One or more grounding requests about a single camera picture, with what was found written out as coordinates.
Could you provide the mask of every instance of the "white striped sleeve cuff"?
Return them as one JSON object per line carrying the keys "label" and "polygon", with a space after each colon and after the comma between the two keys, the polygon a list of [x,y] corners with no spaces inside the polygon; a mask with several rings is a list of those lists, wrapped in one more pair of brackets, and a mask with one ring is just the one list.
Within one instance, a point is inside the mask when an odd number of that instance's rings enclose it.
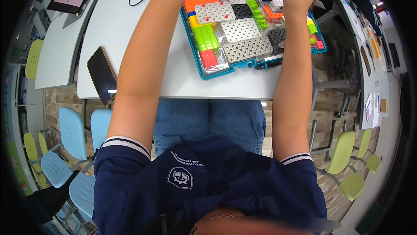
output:
{"label": "white striped sleeve cuff", "polygon": [[145,146],[132,138],[124,136],[112,136],[106,139],[101,148],[112,145],[121,145],[135,149],[136,151],[145,155],[149,159],[149,161],[151,161],[151,155],[149,154],[149,151],[145,148]]}
{"label": "white striped sleeve cuff", "polygon": [[282,162],[283,165],[288,165],[292,162],[296,162],[296,161],[299,161],[299,160],[305,160],[305,159],[311,160],[311,161],[313,160],[313,159],[311,159],[311,156],[310,156],[309,153],[299,153],[299,154],[293,154],[289,157],[286,157],[286,158],[282,159],[280,162]]}

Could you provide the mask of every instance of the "jeans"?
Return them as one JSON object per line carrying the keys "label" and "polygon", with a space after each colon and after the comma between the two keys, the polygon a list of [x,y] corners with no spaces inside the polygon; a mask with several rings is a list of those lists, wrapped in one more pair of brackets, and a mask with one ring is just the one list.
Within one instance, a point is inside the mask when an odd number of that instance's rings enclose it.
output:
{"label": "jeans", "polygon": [[266,118],[258,100],[159,99],[154,128],[156,156],[182,141],[218,136],[262,154]]}

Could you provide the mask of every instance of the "shirt logo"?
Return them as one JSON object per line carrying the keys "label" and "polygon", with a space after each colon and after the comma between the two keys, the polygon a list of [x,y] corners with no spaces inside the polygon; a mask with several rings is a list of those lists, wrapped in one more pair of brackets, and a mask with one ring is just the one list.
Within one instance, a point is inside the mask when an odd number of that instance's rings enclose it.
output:
{"label": "shirt logo", "polygon": [[178,189],[193,189],[193,175],[184,167],[173,167],[166,181]]}

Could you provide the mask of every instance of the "white perforated plate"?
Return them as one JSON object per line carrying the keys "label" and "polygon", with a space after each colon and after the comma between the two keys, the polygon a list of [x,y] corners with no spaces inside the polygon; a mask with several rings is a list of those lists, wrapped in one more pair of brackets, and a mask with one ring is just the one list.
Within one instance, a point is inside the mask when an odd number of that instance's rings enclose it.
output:
{"label": "white perforated plate", "polygon": [[228,0],[231,4],[242,4],[246,3],[245,0]]}
{"label": "white perforated plate", "polygon": [[260,37],[261,33],[252,18],[222,22],[222,29],[228,42],[237,42]]}
{"label": "white perforated plate", "polygon": [[230,63],[247,60],[255,56],[271,53],[274,49],[267,36],[249,40],[226,43],[223,45],[227,60]]}
{"label": "white perforated plate", "polygon": [[214,2],[195,6],[195,15],[199,24],[232,21],[236,19],[230,2]]}

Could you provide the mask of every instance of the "navy blue polo shirt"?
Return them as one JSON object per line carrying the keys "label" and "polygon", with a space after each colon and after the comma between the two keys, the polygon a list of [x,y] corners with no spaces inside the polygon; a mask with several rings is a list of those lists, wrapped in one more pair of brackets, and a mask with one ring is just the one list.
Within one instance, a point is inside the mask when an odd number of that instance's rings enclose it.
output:
{"label": "navy blue polo shirt", "polygon": [[279,162],[209,137],[173,146],[151,162],[139,142],[111,137],[94,171],[93,222],[101,235],[139,234],[161,214],[186,218],[189,232],[219,205],[245,215],[327,218],[308,153]]}

